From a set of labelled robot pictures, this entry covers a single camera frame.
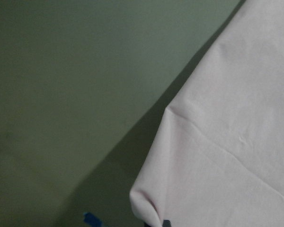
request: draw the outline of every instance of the wall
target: wall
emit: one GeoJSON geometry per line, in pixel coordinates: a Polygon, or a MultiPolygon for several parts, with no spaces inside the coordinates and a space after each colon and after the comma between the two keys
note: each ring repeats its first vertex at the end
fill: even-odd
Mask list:
{"type": "Polygon", "coordinates": [[[0,1],[0,227],[141,226],[162,111],[238,2],[0,1]]]}

